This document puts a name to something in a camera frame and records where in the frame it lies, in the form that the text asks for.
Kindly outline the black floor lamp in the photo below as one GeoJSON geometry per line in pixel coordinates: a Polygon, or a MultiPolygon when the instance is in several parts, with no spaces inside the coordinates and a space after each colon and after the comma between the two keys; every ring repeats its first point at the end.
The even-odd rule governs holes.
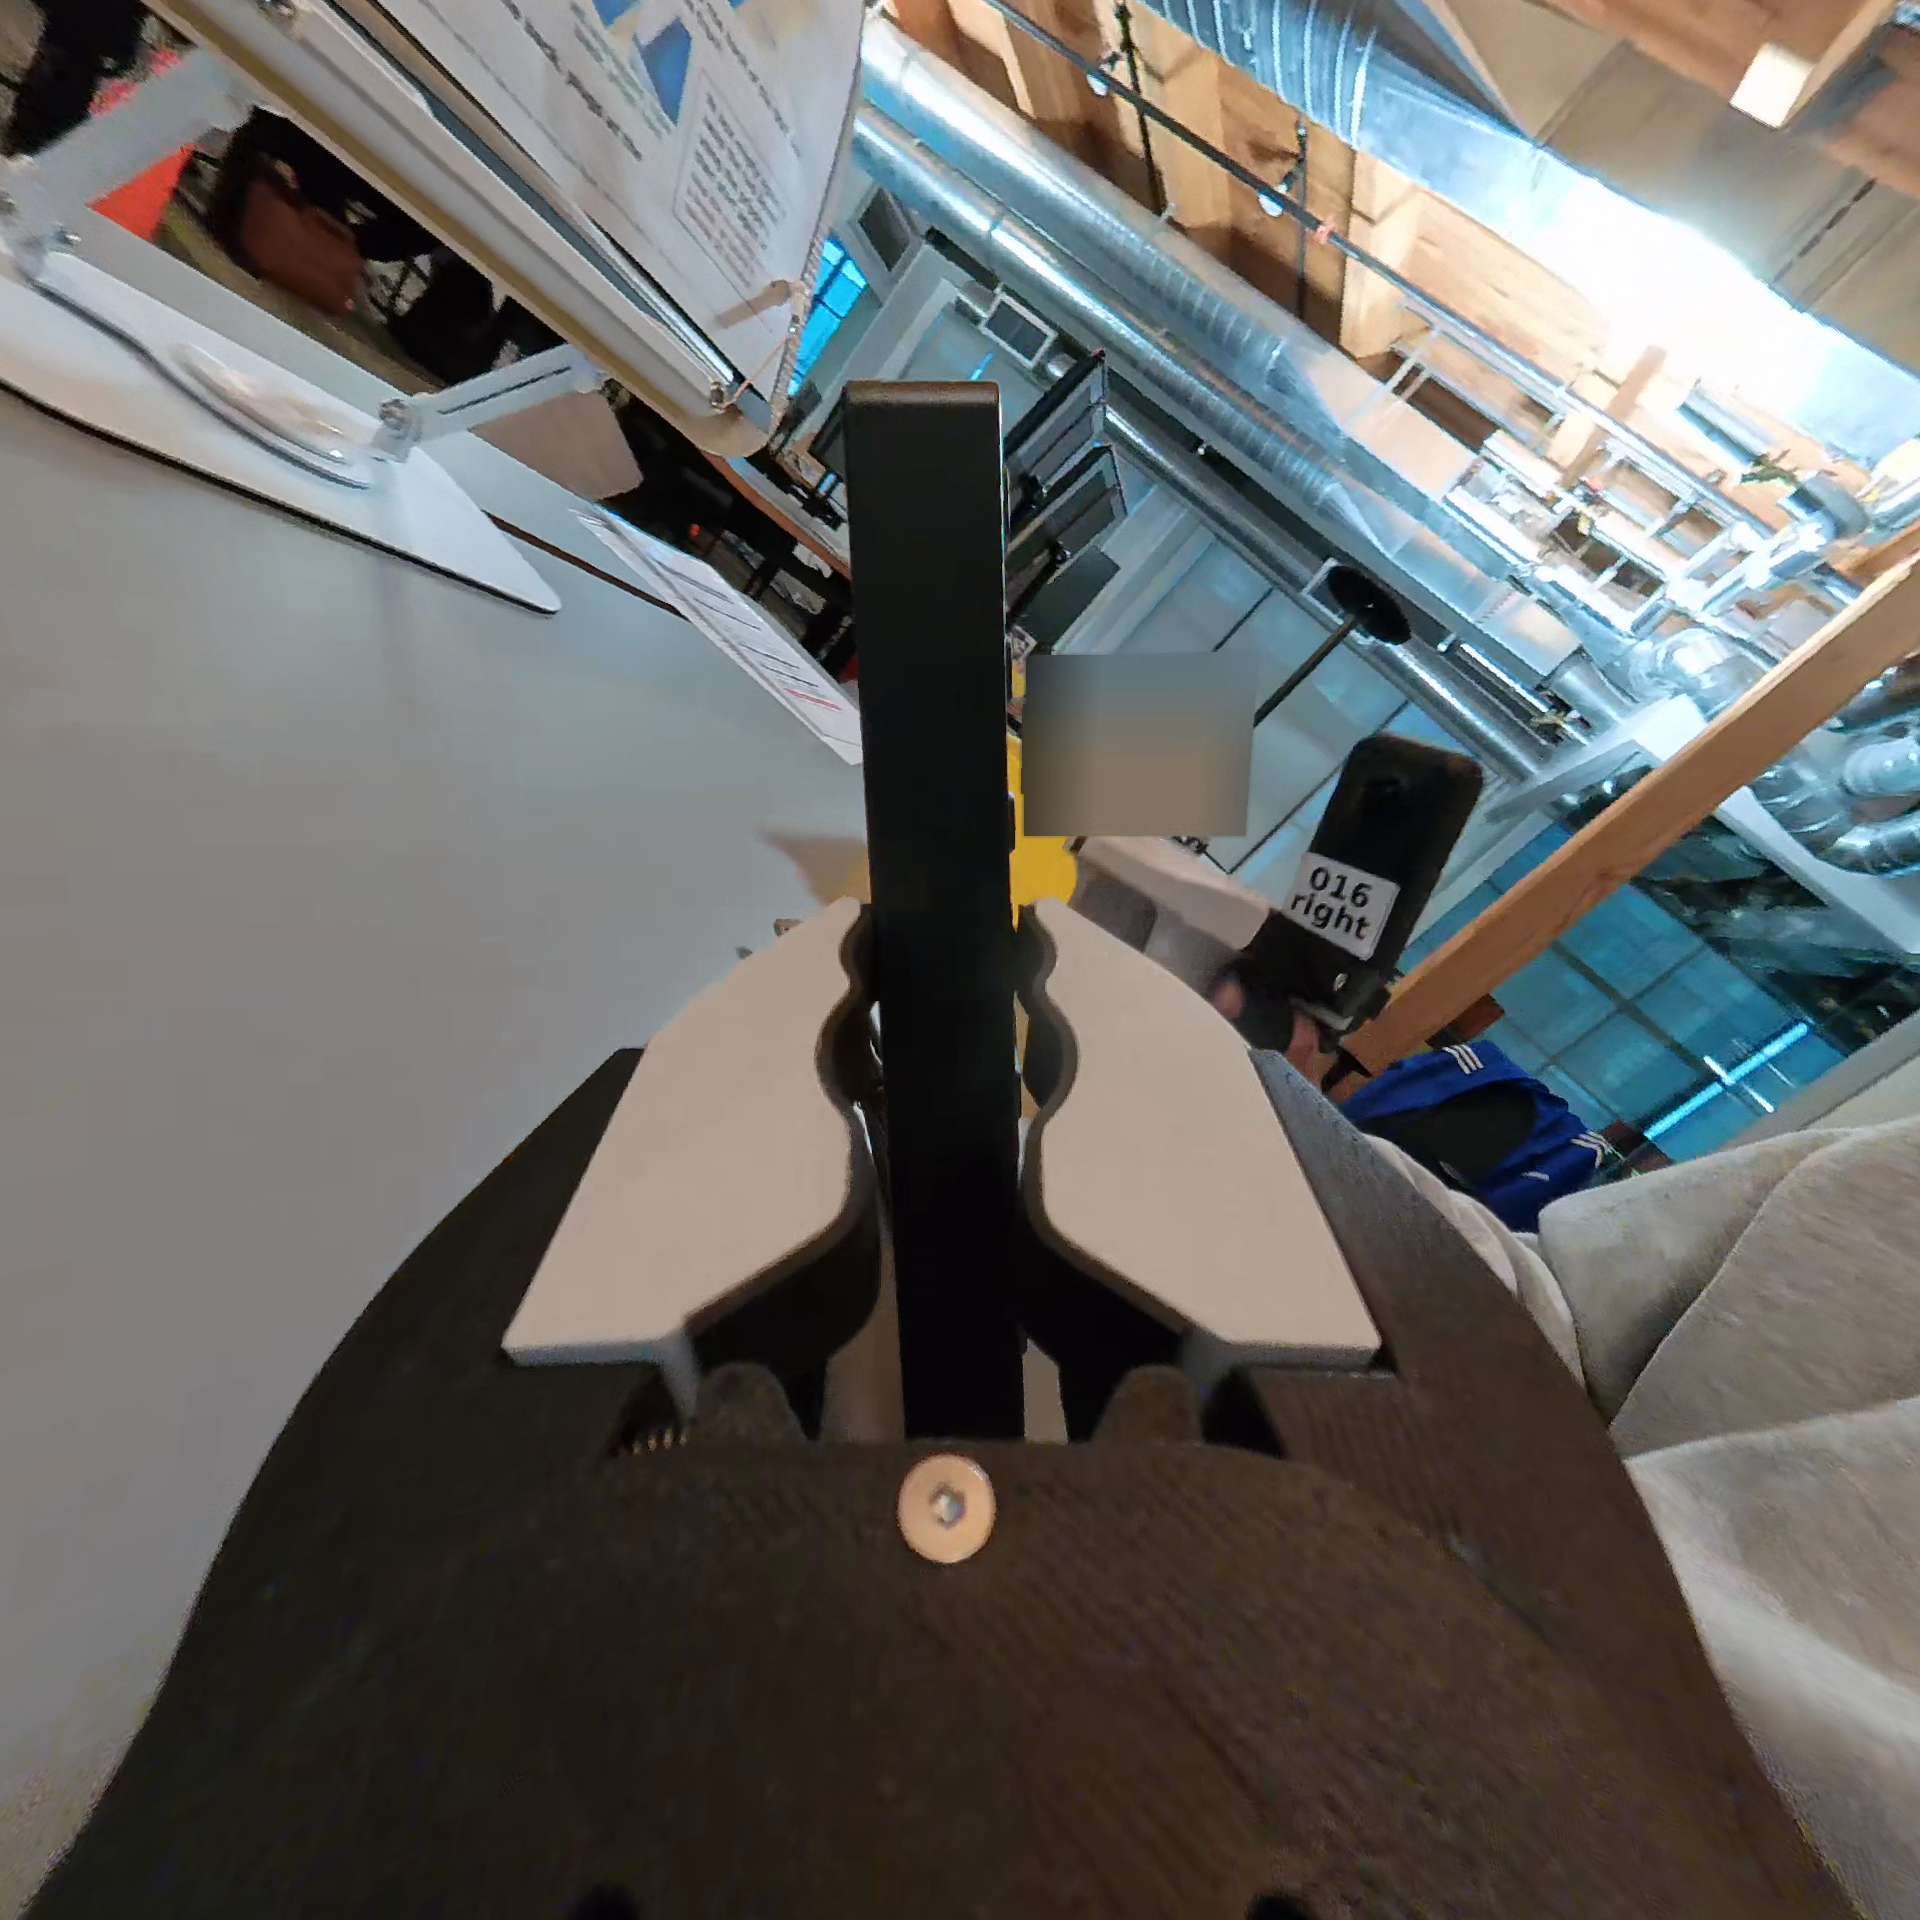
{"type": "Polygon", "coordinates": [[[1378,640],[1392,647],[1411,640],[1408,613],[1371,575],[1340,562],[1329,570],[1320,587],[1324,589],[1325,604],[1337,613],[1337,623],[1320,647],[1259,703],[1256,708],[1256,729],[1275,708],[1283,708],[1349,640],[1378,640]]]}

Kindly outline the printed paper sheet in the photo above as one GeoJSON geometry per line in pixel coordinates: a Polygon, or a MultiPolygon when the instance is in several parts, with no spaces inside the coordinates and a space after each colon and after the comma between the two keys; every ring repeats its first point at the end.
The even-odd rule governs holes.
{"type": "Polygon", "coordinates": [[[810,733],[824,740],[838,762],[861,767],[858,706],[756,601],[726,583],[704,560],[640,533],[619,516],[576,512],[576,521],[649,595],[680,611],[720,653],[732,658],[810,733]]]}

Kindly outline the yellow plastic bin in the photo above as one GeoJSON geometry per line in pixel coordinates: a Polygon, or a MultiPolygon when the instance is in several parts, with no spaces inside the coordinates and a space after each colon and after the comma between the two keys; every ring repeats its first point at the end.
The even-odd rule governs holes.
{"type": "MultiPolygon", "coordinates": [[[[874,897],[869,851],[861,843],[830,841],[833,859],[818,881],[824,904],[851,897],[867,904],[874,897]]],[[[1061,836],[1028,836],[1019,835],[1011,853],[1011,901],[1013,924],[1022,925],[1028,905],[1045,899],[1067,904],[1078,881],[1077,857],[1072,843],[1061,836]]],[[[1038,1103],[1025,1085],[1025,1050],[1028,1039],[1028,1016],[1022,1000],[1014,1000],[1014,1080],[1019,1092],[1019,1129],[1038,1115],[1038,1103]]]]}

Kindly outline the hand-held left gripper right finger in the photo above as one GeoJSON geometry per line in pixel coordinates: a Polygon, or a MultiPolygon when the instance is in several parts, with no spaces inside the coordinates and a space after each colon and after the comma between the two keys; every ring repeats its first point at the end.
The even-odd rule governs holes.
{"type": "Polygon", "coordinates": [[[1252,1051],[1061,901],[1022,912],[1030,1232],[1187,1371],[1365,1371],[1382,1338],[1252,1051]]]}

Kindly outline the silver ventilation duct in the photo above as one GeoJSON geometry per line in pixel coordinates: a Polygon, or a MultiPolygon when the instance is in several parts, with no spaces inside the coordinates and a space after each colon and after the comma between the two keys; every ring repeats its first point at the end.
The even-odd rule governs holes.
{"type": "Polygon", "coordinates": [[[1437,424],[886,16],[865,26],[860,80],[856,155],[878,186],[1345,560],[1544,681],[1585,657],[1624,684],[1629,643],[1454,504],[1475,455],[1437,424]]]}

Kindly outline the black monitors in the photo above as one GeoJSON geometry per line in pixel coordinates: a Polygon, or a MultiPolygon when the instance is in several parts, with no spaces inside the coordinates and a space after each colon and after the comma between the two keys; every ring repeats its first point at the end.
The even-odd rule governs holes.
{"type": "Polygon", "coordinates": [[[1123,516],[1109,388],[1106,355],[1078,357],[1002,445],[1009,618],[1123,516]]]}

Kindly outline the black usb hub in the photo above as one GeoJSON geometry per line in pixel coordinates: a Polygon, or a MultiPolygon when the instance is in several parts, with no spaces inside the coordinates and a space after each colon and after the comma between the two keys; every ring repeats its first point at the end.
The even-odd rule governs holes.
{"type": "Polygon", "coordinates": [[[1025,1433],[1002,405],[849,388],[856,689],[902,1427],[1025,1433]]]}

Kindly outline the wooden beam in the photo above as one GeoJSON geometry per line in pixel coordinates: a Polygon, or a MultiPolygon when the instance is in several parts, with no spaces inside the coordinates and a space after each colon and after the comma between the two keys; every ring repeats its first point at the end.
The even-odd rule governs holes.
{"type": "Polygon", "coordinates": [[[1376,1073],[1424,1050],[1915,644],[1908,560],[1408,972],[1381,1016],[1349,1035],[1346,1051],[1376,1073]]]}

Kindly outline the printed instruction sheet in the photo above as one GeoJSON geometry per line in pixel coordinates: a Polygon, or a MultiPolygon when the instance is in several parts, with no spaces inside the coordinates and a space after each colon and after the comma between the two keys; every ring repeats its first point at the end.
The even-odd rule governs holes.
{"type": "Polygon", "coordinates": [[[856,2],[382,5],[780,417],[858,107],[856,2]]]}

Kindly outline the blue jacket white stripes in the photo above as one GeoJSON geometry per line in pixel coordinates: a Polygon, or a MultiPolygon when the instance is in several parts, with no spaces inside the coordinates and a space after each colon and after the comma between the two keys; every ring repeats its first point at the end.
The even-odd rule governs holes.
{"type": "Polygon", "coordinates": [[[1488,1040],[1414,1051],[1362,1080],[1342,1111],[1510,1232],[1537,1232],[1553,1203],[1617,1161],[1596,1128],[1488,1040]]]}

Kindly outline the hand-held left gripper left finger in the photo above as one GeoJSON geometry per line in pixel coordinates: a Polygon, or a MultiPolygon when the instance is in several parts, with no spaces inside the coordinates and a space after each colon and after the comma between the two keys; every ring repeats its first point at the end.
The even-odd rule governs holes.
{"type": "Polygon", "coordinates": [[[821,908],[643,1048],[501,1340],[521,1368],[824,1369],[874,1315],[849,1092],[867,911],[821,908]]]}

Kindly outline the white document stand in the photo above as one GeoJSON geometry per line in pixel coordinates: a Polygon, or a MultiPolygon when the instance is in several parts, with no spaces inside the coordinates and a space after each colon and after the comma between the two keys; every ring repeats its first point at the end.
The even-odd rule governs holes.
{"type": "Polygon", "coordinates": [[[40,160],[4,162],[4,393],[107,443],[411,560],[521,609],[558,597],[422,442],[610,377],[712,452],[765,442],[764,400],[690,315],[605,237],[461,68],[386,5],[150,5],[189,52],[40,160]],[[169,152],[285,111],[388,202],[558,332],[518,377],[377,419],[80,260],[80,212],[169,152]]]}

